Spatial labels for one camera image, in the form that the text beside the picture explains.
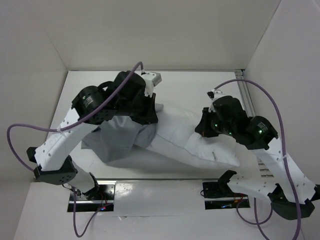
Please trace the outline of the white pillow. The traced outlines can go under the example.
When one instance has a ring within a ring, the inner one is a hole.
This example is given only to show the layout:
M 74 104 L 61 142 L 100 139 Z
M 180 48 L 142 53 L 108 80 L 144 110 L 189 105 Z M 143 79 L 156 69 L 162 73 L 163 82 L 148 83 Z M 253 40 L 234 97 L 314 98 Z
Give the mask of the white pillow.
M 203 137 L 195 132 L 201 115 L 165 102 L 157 113 L 155 137 L 147 149 L 199 169 L 227 169 L 240 166 L 237 143 L 228 136 Z

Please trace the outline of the grey pillowcase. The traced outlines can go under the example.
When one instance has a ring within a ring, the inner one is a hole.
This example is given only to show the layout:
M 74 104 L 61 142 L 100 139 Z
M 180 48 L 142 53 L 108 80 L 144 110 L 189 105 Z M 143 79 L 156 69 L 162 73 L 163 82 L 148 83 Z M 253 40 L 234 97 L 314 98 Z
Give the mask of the grey pillowcase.
M 129 116 L 115 116 L 104 121 L 81 142 L 81 148 L 92 150 L 104 162 L 126 157 L 134 145 L 147 148 L 154 140 L 158 124 L 140 124 Z

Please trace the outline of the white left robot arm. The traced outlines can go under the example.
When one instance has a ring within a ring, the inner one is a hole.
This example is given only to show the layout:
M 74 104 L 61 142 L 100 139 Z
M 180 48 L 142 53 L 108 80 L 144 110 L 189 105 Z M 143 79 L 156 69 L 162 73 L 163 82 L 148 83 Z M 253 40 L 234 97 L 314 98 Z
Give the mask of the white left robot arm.
M 132 146 L 146 148 L 157 131 L 154 87 L 162 77 L 157 72 L 118 73 L 113 81 L 82 89 L 58 129 L 39 147 L 27 149 L 33 173 L 39 182 L 69 184 L 88 200 L 103 195 L 94 175 L 79 167 L 71 152 L 80 143 L 112 160 Z

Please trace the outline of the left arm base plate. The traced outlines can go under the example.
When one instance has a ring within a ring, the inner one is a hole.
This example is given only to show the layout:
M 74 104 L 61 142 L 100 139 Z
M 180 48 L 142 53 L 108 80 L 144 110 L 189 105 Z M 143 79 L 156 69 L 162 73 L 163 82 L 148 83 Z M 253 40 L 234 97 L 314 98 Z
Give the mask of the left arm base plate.
M 114 211 L 114 199 L 116 191 L 115 181 L 98 181 L 100 186 L 99 192 L 89 199 L 81 193 L 78 189 L 76 195 L 71 191 L 68 200 L 67 212 L 71 213 L 74 209 L 74 201 L 76 201 L 77 213 L 89 213 L 100 210 L 101 212 L 113 212 Z

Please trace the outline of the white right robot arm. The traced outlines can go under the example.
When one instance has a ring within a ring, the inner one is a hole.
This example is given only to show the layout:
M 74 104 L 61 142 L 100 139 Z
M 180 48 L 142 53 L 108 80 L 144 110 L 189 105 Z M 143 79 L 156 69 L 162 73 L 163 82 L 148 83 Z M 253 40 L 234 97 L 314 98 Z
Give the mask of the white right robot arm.
M 282 150 L 282 141 L 272 124 L 262 116 L 247 116 L 240 101 L 218 91 L 208 93 L 210 107 L 202 110 L 195 132 L 206 138 L 226 135 L 245 146 L 270 171 L 272 178 L 253 180 L 233 170 L 218 179 L 223 196 L 232 193 L 264 200 L 286 220 L 296 220 L 297 208 L 302 218 L 308 218 L 320 198 L 320 186 L 310 181 L 289 154 Z

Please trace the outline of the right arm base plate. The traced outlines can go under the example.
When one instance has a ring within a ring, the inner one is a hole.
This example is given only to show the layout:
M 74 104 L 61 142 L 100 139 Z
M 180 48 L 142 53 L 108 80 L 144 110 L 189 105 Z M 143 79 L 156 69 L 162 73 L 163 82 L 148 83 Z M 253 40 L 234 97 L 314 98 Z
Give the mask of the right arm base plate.
M 204 181 L 200 195 L 204 198 L 205 210 L 235 209 L 238 203 L 239 208 L 250 208 L 247 195 L 229 190 L 223 192 L 217 181 Z

